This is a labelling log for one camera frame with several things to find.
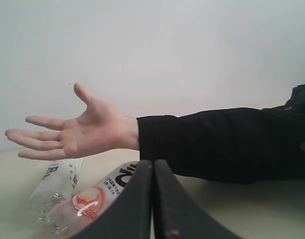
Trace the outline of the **person's open bare hand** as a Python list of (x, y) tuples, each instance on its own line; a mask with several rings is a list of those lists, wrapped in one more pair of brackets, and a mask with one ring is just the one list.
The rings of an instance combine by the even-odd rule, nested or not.
[(24, 146), (21, 158), (59, 160), (96, 155), (113, 149), (139, 150), (138, 121), (121, 114), (112, 104), (96, 97), (79, 83), (77, 97), (86, 110), (77, 118), (53, 119), (28, 116), (25, 120), (46, 131), (8, 129), (8, 140)]

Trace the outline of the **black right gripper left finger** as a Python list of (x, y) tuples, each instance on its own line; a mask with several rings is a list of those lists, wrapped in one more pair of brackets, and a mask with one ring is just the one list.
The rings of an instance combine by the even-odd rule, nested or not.
[(112, 205), (72, 238), (150, 238), (152, 174), (152, 162), (140, 161), (127, 186)]

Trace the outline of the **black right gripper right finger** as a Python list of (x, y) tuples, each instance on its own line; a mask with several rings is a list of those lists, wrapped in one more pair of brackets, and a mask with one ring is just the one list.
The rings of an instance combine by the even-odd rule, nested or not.
[(154, 162), (153, 221), (156, 239), (237, 239), (191, 198), (165, 160)]

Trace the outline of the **black sleeved forearm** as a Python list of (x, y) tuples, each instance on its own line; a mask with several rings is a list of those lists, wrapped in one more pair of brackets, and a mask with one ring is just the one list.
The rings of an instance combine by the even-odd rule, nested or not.
[(305, 179), (305, 84), (270, 109), (138, 118), (140, 157), (214, 182)]

